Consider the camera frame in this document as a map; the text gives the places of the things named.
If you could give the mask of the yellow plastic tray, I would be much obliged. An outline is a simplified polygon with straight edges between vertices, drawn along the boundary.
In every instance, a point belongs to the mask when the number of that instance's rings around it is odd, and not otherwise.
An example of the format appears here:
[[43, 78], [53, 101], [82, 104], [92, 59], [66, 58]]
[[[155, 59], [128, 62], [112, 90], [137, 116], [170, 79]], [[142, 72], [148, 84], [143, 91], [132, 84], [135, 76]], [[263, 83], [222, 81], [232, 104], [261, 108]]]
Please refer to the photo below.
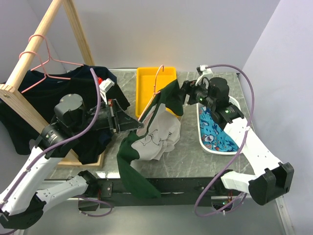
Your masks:
[[[140, 67], [136, 71], [135, 115], [138, 118], [153, 95], [155, 74], [158, 67]], [[157, 77], [156, 92], [177, 79], [175, 67], [164, 67]]]

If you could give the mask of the green and white t shirt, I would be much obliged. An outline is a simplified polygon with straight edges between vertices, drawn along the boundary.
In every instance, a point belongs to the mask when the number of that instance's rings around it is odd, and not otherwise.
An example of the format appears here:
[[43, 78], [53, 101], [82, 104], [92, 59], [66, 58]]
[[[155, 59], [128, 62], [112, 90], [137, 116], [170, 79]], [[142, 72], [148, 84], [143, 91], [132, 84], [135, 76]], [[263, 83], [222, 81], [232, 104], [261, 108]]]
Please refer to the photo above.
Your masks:
[[183, 115], [179, 98], [179, 83], [172, 81], [159, 91], [143, 112], [139, 121], [143, 128], [130, 131], [117, 153], [120, 179], [125, 189], [140, 199], [160, 198], [160, 191], [135, 170], [132, 161], [160, 160], [166, 152], [174, 150], [180, 140]]

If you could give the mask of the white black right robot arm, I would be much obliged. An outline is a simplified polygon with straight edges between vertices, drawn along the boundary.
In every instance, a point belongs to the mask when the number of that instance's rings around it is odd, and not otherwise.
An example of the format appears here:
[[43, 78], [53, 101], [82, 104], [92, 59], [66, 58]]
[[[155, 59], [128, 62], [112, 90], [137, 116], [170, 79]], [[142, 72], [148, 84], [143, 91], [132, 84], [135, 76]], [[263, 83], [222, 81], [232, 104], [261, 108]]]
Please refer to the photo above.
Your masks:
[[214, 183], [217, 194], [225, 195], [232, 189], [248, 193], [257, 204], [265, 205], [289, 192], [293, 166], [282, 163], [258, 138], [240, 108], [230, 102], [224, 78], [213, 77], [207, 84], [184, 81], [180, 95], [189, 96], [188, 104], [200, 103], [209, 110], [214, 122], [234, 140], [237, 152], [244, 154], [253, 168], [252, 175], [223, 170]]

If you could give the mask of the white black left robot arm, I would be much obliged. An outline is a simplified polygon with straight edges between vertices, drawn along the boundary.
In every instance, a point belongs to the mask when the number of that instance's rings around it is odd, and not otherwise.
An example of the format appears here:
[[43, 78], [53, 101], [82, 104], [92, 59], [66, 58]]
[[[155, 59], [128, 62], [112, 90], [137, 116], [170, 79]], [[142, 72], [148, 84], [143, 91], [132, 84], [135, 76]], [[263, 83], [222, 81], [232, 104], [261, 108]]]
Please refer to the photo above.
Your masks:
[[55, 122], [36, 139], [27, 162], [0, 195], [0, 224], [5, 229], [25, 230], [50, 208], [71, 197], [91, 197], [99, 193], [97, 179], [87, 170], [52, 188], [40, 190], [48, 173], [79, 143], [88, 131], [114, 133], [143, 128], [143, 123], [124, 112], [116, 99], [98, 101], [87, 110], [78, 94], [68, 94], [54, 107]]

